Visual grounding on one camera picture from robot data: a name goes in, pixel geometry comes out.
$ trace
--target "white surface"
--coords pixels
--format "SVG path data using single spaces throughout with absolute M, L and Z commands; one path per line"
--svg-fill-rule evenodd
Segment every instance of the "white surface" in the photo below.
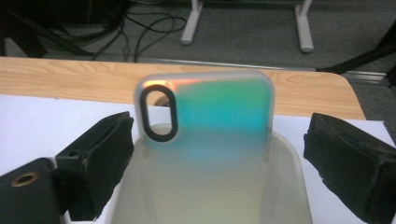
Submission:
M 156 115 L 153 123 L 169 118 L 164 108 L 151 110 Z M 54 157 L 98 120 L 123 111 L 130 111 L 134 117 L 132 105 L 0 95 L 0 175 L 36 158 Z M 275 116 L 274 130 L 287 138 L 299 154 L 313 223 L 363 223 L 323 185 L 317 170 L 303 158 L 303 136 L 309 121 Z M 394 146 L 381 121 L 349 122 Z M 137 138 L 136 124 L 133 137 Z M 104 223 L 106 214 L 105 210 L 95 223 Z

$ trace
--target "camera cutout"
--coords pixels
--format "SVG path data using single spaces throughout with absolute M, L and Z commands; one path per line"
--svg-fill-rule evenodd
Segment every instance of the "camera cutout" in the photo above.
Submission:
M 150 123 L 148 105 L 158 99 L 166 97 L 169 100 L 171 128 L 153 130 Z M 173 139 L 177 133 L 177 111 L 175 95 L 168 88 L 162 85 L 149 86 L 143 90 L 140 96 L 140 107 L 142 112 L 143 126 L 146 134 L 157 142 L 167 142 Z
M 171 108 L 169 107 L 169 99 L 165 93 L 161 91 L 151 91 L 148 93 L 146 98 L 146 102 L 148 106 L 156 105 L 156 106 L 163 106 L 163 112 L 161 116 L 167 118 L 167 120 L 172 120 L 171 118 Z M 151 130 L 154 131 L 156 134 L 168 134 L 171 132 L 171 125 L 156 125 L 155 117 L 152 117 L 153 111 L 148 110 L 148 123 L 151 127 Z

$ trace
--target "plastic container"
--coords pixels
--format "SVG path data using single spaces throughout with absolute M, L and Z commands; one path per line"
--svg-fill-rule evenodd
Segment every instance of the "plastic container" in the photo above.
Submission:
M 152 126 L 151 92 L 170 100 Z M 272 134 L 275 90 L 255 71 L 146 77 L 135 89 L 141 137 L 109 223 L 310 223 L 298 157 Z
M 142 139 L 139 139 L 135 146 L 141 147 Z M 209 216 L 191 217 L 190 214 L 177 211 L 166 214 L 168 219 L 159 220 L 156 211 L 159 209 L 155 203 L 150 203 L 145 196 L 151 195 L 151 189 L 147 185 L 147 178 L 144 170 L 145 157 L 142 150 L 134 153 L 133 161 L 127 168 L 124 178 L 120 183 L 116 201 L 111 204 L 109 220 L 107 223 L 118 224 L 154 224 L 154 223 L 182 223 L 188 220 L 189 223 L 261 223 L 261 224 L 310 224 L 312 218 L 310 214 L 308 199 L 305 190 L 304 177 L 300 161 L 295 149 L 280 134 L 273 132 L 269 150 L 267 166 L 267 177 L 262 189 L 262 193 L 254 195 L 262 197 L 262 204 L 253 211 L 242 212 L 228 211 L 230 214 L 224 215 L 213 210 L 213 218 Z M 185 195 L 180 192 L 173 195 L 170 202 L 163 202 L 163 206 L 174 206 L 178 201 L 183 201 Z M 203 204 L 203 207 L 210 208 L 211 204 Z

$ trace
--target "cable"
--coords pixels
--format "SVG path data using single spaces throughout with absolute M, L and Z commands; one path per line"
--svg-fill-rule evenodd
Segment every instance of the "cable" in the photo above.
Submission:
M 141 23 L 141 22 L 139 22 L 139 21 L 136 21 L 136 20 L 130 18 L 128 15 L 125 15 L 125 18 L 128 19 L 129 21 L 132 21 L 132 22 L 134 22 L 134 23 L 136 23 L 136 24 L 138 24 L 138 25 L 140 25 L 140 26 L 142 26 L 142 27 L 144 27 L 144 28 L 146 28 L 146 29 L 149 29 L 149 30 L 152 31 L 152 32 L 156 32 L 156 33 L 168 33 L 168 32 L 173 33 L 173 32 L 177 32 L 177 31 L 181 31 L 181 30 L 184 29 L 184 27 L 186 26 L 186 23 L 187 23 L 187 21 L 186 21 L 184 18 L 182 18 L 182 17 L 174 17 L 174 16 L 172 16 L 171 14 L 168 14 L 168 13 L 165 13 L 165 12 L 152 12 L 152 13 L 150 13 L 150 12 L 149 12 L 149 13 L 133 13 L 133 12 L 128 12 L 128 14 L 133 14 L 133 15 L 137 15 L 137 16 L 143 16 L 143 15 L 164 15 L 164 16 L 167 16 L 167 17 L 168 17 L 167 19 L 174 18 L 174 19 L 176 19 L 176 20 L 182 20 L 182 21 L 184 22 L 184 24 L 183 24 L 181 27 L 179 27 L 179 28 L 177 28 L 177 29 L 175 29 L 175 30 L 172 30 L 172 31 L 169 31 L 169 30 L 162 31 L 162 30 L 152 29 L 151 27 L 149 27 L 149 26 L 147 26 L 147 25 L 145 25 L 145 24 L 143 24 L 143 23 Z
M 119 36 L 121 35 L 121 33 L 123 33 L 123 28 L 125 25 L 125 20 L 121 20 L 121 25 L 120 25 L 120 29 L 117 32 L 117 34 L 110 40 L 107 42 L 107 44 L 105 44 L 101 49 L 99 49 L 91 58 L 91 61 L 95 61 L 96 58 L 105 50 L 107 49 L 110 45 L 112 45 L 114 43 L 114 41 L 116 41 Z
M 117 29 L 119 24 L 120 24 L 120 19 L 118 19 L 118 22 L 113 22 L 111 26 L 108 26 L 104 30 L 98 32 L 94 32 L 86 35 L 70 35 L 64 33 L 60 33 L 59 35 L 62 36 L 64 39 L 75 43 L 76 45 L 86 46 L 91 42 L 97 41 L 98 39 L 102 39 L 107 35 L 113 33 Z
M 119 29 L 119 32 L 121 32 L 121 34 L 123 35 L 124 40 L 125 40 L 125 46 L 124 46 L 124 48 L 122 49 L 123 61 L 124 61 L 125 63 L 128 63 L 129 54 L 130 54 L 130 52 L 131 52 L 131 48 L 130 48 L 130 46 L 129 46 L 129 37 L 128 37 L 127 34 L 125 34 L 124 29 Z
M 141 3 L 141 4 L 146 4 L 146 5 L 155 5 L 163 2 L 165 0 L 154 0 L 154 1 L 142 1 L 142 0 L 133 0 L 131 3 Z
M 135 63 L 137 63 L 138 57 L 139 57 L 139 55 L 140 55 L 141 53 L 143 53 L 143 51 L 147 50 L 148 48 L 150 48 L 150 47 L 153 46 L 154 44 L 160 42 L 161 40 L 163 40 L 164 38 L 166 38 L 169 34 L 171 34 L 171 33 L 173 33 L 173 32 L 178 32 L 178 31 L 183 30 L 184 27 L 186 26 L 186 23 L 187 23 L 187 21 L 186 21 L 184 18 L 181 18 L 181 17 L 174 17 L 174 16 L 172 16 L 171 14 L 165 13 L 165 12 L 148 12 L 148 13 L 127 12 L 127 13 L 128 13 L 128 14 L 132 14 L 132 15 L 138 15 L 138 16 L 141 16 L 141 15 L 162 15 L 162 16 L 165 16 L 165 18 L 158 19 L 158 20 L 152 22 L 152 23 L 149 24 L 149 25 L 145 25 L 145 24 L 143 24 L 143 23 L 141 23 L 141 22 L 138 22 L 138 21 L 136 21 L 136 20 L 130 18 L 128 15 L 125 15 L 125 18 L 126 18 L 127 20 L 132 21 L 132 22 L 134 22 L 134 23 L 136 23 L 136 24 L 142 26 L 143 28 L 145 28 L 145 30 L 144 30 L 144 31 L 142 32 L 142 34 L 139 36 L 139 38 L 138 38 L 138 40 L 137 40 L 137 42 L 136 42 L 135 48 L 134 48 L 134 62 L 135 62 Z M 162 22 L 162 21 L 167 21 L 167 20 L 172 20 L 172 26 L 171 26 L 171 28 L 170 28 L 169 30 L 157 30 L 157 29 L 153 29 L 153 28 L 152 28 L 154 25 L 156 25 L 156 24 L 158 24 L 158 23 L 160 23 L 160 22 Z M 176 20 L 181 20 L 181 21 L 184 22 L 184 24 L 183 24 L 181 27 L 175 29 Z M 160 38 L 158 38 L 158 39 L 152 41 L 151 43 L 147 44 L 147 45 L 146 45 L 145 47 L 143 47 L 142 49 L 140 49 L 140 44 L 141 44 L 141 42 L 142 42 L 142 40 L 143 40 L 143 37 L 146 35 L 146 33 L 147 33 L 148 31 L 152 31 L 152 32 L 155 32 L 155 33 L 160 33 L 160 34 L 163 34 L 163 35 L 162 35 Z
M 85 23 L 88 25 L 91 21 L 91 16 L 92 16 L 92 0 L 88 0 L 88 13 L 87 13 L 87 20 L 85 20 Z
M 104 35 L 110 34 L 111 32 L 113 32 L 115 29 L 117 29 L 118 25 L 113 25 L 112 27 L 108 27 L 106 28 L 104 31 L 100 31 L 97 33 L 93 33 L 93 34 L 88 34 L 88 35 L 83 35 L 83 36 L 71 36 L 71 38 L 64 38 L 61 37 L 60 35 L 57 35 L 56 33 L 52 32 L 51 30 L 47 30 L 42 28 L 40 25 L 20 17 L 18 14 L 16 14 L 15 12 L 13 12 L 12 10 L 8 9 L 5 7 L 5 12 L 12 17 L 14 20 L 24 24 L 25 26 L 31 28 L 32 30 L 34 30 L 35 32 L 37 32 L 37 34 L 39 36 L 42 37 L 42 40 L 44 43 L 46 43 L 46 46 L 50 46 L 53 47 L 54 49 L 66 49 L 70 52 L 72 52 L 75 55 L 81 55 L 81 56 L 92 56 L 94 59 L 106 48 L 108 48 L 108 46 L 104 46 L 102 49 L 100 49 L 98 52 L 96 53 L 92 53 L 92 52 L 88 52 L 80 47 L 78 47 L 77 45 L 85 42 L 87 43 L 87 41 L 93 41 L 94 39 L 97 39 L 99 37 L 102 37 Z

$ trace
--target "white stand leg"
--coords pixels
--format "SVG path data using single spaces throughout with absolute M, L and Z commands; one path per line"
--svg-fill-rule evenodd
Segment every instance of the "white stand leg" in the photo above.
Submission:
M 202 2 L 198 2 L 198 0 L 191 0 L 191 4 L 192 10 L 184 28 L 183 36 L 181 37 L 181 44 L 183 45 L 191 44 L 204 5 Z
M 312 0 L 304 0 L 303 5 L 297 5 L 295 8 L 300 49 L 303 53 L 311 53 L 314 51 L 308 18 L 306 17 L 311 4 Z

